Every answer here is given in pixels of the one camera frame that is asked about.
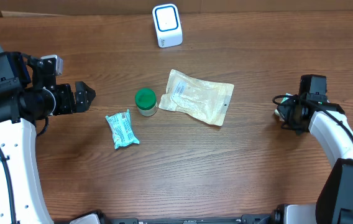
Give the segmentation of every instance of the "light blue pouch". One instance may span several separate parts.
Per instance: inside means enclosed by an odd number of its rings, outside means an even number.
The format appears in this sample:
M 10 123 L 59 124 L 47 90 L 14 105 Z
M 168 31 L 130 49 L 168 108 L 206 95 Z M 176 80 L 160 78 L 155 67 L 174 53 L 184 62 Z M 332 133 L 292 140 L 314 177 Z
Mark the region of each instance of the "light blue pouch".
M 132 132 L 131 117 L 129 110 L 127 112 L 116 113 L 112 116 L 106 116 L 110 128 L 112 129 L 112 137 L 114 148 L 129 146 L 132 143 L 139 144 L 139 140 Z

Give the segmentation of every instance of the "white device with blue outline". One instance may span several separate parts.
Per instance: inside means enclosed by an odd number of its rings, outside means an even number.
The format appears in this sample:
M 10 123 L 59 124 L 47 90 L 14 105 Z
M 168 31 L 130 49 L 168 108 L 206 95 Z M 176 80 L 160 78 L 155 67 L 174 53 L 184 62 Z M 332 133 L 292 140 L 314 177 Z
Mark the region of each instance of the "white device with blue outline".
M 182 44 L 181 20 L 176 5 L 156 6 L 153 8 L 152 14 L 158 46 L 164 48 Z

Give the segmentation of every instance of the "jar with green lid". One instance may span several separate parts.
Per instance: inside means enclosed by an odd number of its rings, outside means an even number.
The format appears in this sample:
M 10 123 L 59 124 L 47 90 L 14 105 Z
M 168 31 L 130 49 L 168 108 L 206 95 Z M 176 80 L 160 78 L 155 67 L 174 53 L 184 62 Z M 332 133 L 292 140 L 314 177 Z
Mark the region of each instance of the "jar with green lid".
M 156 94 L 149 88 L 143 88 L 135 95 L 138 111 L 144 116 L 152 116 L 157 112 Z

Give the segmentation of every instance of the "green lid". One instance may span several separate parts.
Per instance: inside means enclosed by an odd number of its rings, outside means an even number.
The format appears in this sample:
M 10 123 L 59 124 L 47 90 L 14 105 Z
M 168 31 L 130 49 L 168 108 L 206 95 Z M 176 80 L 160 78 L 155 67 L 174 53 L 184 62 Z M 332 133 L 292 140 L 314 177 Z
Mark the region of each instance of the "green lid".
M 141 110 L 150 110 L 156 105 L 156 94 L 151 89 L 143 88 L 135 95 L 135 104 Z

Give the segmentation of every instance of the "wooden table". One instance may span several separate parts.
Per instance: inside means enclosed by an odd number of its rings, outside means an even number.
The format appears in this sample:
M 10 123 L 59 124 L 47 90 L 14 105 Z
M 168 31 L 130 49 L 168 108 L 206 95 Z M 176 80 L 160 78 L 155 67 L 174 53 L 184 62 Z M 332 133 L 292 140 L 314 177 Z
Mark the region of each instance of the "wooden table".
M 50 118 L 37 140 L 53 219 L 96 208 L 109 217 L 239 216 L 317 200 L 331 170 L 326 155 L 310 134 L 281 130 L 271 100 L 297 93 L 301 75 L 326 75 L 329 99 L 353 129 L 353 11 L 181 21 L 182 45 L 159 49 L 151 15 L 0 19 L 4 50 L 58 54 L 58 83 L 96 90 L 88 112 Z M 221 128 L 178 112 L 138 113 L 136 91 L 152 88 L 160 100 L 173 68 L 235 85 Z M 104 117 L 127 109 L 141 144 L 115 151 Z

